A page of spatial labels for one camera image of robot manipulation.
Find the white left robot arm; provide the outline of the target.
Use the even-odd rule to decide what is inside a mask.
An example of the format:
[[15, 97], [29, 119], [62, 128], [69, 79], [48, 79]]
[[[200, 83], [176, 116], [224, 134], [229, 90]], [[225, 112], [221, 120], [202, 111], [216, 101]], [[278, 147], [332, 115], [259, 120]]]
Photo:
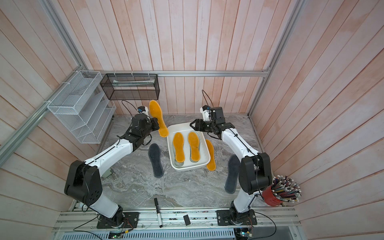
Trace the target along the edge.
[[103, 193], [101, 177], [115, 163], [143, 145], [151, 132], [159, 131], [163, 126], [162, 115], [135, 115], [116, 143], [84, 162], [76, 160], [70, 165], [64, 193], [97, 212], [111, 227], [121, 227], [125, 221], [123, 208]]

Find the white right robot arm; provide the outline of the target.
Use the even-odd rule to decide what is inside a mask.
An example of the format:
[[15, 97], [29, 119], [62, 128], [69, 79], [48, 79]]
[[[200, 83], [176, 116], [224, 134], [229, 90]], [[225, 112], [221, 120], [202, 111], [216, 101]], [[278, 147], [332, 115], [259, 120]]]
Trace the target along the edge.
[[232, 123], [227, 123], [221, 107], [208, 105], [200, 108], [202, 119], [191, 124], [197, 132], [213, 133], [217, 139], [224, 141], [235, 153], [239, 162], [239, 183], [241, 190], [231, 202], [228, 217], [222, 217], [218, 224], [242, 225], [252, 224], [255, 212], [251, 209], [253, 201], [267, 187], [272, 185], [273, 176], [270, 157], [253, 149], [238, 133]]

